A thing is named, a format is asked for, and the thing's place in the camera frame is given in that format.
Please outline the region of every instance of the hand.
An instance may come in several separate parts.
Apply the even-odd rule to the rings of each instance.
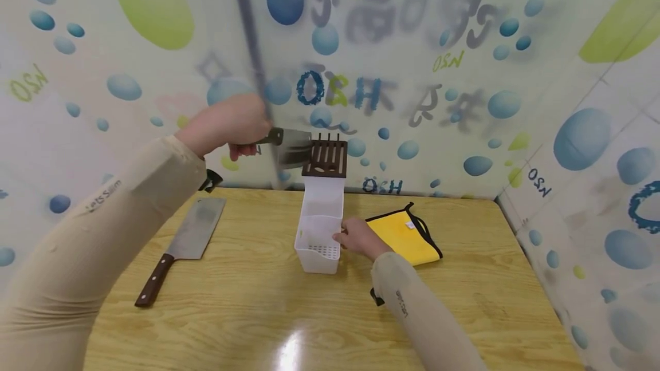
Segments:
[[[341,226],[342,232],[335,233],[332,237],[349,251],[362,254],[372,262],[386,252],[392,252],[392,248],[369,228],[364,219],[344,219]]]
[[[236,161],[239,155],[255,155],[254,142],[268,135],[272,127],[264,101],[256,93],[244,93],[202,110],[174,136],[199,157],[229,144],[231,160]]]

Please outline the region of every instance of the brown knife rack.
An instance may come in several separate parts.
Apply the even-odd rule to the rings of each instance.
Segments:
[[[312,153],[309,163],[302,169],[303,176],[346,177],[346,163],[348,159],[348,142],[321,140],[321,133],[317,140],[312,140]]]

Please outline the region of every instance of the white utensil holder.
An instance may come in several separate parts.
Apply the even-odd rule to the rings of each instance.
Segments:
[[[341,246],[332,238],[341,230],[342,177],[303,176],[305,194],[294,248],[305,272],[335,274]]]

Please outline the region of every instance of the sleeve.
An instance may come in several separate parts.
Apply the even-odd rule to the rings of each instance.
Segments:
[[[205,178],[204,161],[169,136],[69,211],[9,285],[0,310],[3,370],[82,370],[105,297]]]
[[[382,254],[372,268],[374,292],[401,324],[428,371],[486,371],[477,348],[404,257]]]

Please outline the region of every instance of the table surface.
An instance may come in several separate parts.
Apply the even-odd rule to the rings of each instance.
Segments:
[[[204,257],[175,262],[151,309],[133,306],[191,199],[114,286],[85,370],[422,369],[390,312],[369,296],[366,258],[343,251],[336,275],[303,272],[293,249],[302,192],[218,188],[212,196],[227,203]],[[495,202],[346,194],[344,216],[411,201],[444,253],[417,271],[489,370],[583,370]]]

